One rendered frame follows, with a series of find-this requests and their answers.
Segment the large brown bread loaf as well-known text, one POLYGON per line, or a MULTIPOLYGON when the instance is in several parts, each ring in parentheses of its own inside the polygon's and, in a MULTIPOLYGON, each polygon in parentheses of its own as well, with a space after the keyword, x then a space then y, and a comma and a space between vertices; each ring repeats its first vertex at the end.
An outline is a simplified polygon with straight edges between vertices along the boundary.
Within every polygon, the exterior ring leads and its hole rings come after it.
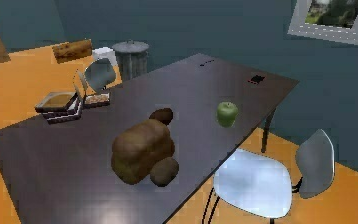
POLYGON ((175 145, 169 128, 147 119, 118 135, 112 144, 111 166, 126 184, 143 180, 159 161, 174 155, 175 145))

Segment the dark brown round potato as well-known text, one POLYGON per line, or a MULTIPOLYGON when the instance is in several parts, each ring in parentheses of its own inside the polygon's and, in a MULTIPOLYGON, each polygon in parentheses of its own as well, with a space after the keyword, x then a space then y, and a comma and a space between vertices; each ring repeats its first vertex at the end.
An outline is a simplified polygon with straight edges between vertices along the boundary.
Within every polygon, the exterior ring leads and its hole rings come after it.
POLYGON ((169 125, 173 120, 173 111, 170 108, 162 108, 154 111, 150 116, 150 119, 160 121, 165 125, 169 125))

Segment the green apple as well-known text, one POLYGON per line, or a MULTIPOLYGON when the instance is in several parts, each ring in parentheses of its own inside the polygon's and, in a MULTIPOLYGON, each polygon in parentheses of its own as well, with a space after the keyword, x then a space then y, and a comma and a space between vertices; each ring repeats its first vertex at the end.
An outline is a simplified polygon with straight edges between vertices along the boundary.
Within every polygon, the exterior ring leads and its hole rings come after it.
POLYGON ((216 117, 222 127, 231 127, 238 114, 238 107, 232 102, 221 102, 217 107, 216 117))

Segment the small brown round potato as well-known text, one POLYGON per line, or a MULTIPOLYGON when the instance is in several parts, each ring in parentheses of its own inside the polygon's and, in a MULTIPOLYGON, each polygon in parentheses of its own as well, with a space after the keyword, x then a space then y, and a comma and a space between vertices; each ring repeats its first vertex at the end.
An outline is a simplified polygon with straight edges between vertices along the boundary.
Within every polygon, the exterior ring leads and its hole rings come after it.
POLYGON ((173 157, 167 157, 154 165, 150 171, 150 179, 156 186, 165 187, 178 172, 179 163, 173 157))

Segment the grey lidded trash can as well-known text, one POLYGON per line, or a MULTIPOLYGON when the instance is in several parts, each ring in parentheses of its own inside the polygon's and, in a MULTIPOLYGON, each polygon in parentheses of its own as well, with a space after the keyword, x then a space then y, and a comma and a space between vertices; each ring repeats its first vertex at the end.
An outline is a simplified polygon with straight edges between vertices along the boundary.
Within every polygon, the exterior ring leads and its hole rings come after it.
POLYGON ((128 40, 112 46, 123 82, 147 73, 149 45, 128 40))

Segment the dark tray with crumbs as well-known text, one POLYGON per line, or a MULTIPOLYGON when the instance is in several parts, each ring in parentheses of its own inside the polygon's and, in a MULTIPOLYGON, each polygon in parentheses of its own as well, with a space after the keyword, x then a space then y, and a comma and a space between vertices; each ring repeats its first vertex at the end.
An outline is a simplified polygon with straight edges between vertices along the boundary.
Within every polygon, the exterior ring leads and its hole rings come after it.
POLYGON ((109 93, 88 95, 84 101, 85 108, 95 108, 95 107, 106 106, 109 104, 110 104, 109 93))

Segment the dark grey table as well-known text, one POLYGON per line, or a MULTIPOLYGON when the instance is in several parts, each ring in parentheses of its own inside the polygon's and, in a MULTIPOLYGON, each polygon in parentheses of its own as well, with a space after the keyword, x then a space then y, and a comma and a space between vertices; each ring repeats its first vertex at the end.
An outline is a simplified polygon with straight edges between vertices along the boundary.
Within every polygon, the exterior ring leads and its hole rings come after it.
POLYGON ((294 79, 196 54, 111 88, 110 104, 76 121, 41 116, 0 130, 0 170, 22 224, 165 224, 292 91, 294 79), (264 76, 258 85, 249 82, 264 76), (221 102, 238 114, 216 117, 221 102), (165 188, 123 183, 111 169, 117 135, 160 108, 180 165, 165 188))

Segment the stack of dark books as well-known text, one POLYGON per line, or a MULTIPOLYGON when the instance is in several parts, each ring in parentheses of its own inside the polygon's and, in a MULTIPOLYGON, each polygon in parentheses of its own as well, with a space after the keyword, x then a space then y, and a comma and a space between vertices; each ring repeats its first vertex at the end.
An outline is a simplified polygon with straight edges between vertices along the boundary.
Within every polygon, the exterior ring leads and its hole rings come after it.
POLYGON ((34 109, 49 124, 55 124, 79 119, 82 107, 77 92, 50 92, 34 109))

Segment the white framed window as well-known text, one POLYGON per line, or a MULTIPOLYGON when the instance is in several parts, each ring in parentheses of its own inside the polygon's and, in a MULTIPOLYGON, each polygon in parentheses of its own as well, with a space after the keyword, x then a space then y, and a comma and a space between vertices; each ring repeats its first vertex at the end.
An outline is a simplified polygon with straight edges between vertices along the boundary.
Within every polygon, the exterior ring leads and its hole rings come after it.
POLYGON ((288 33, 358 45, 358 0, 297 0, 288 33))

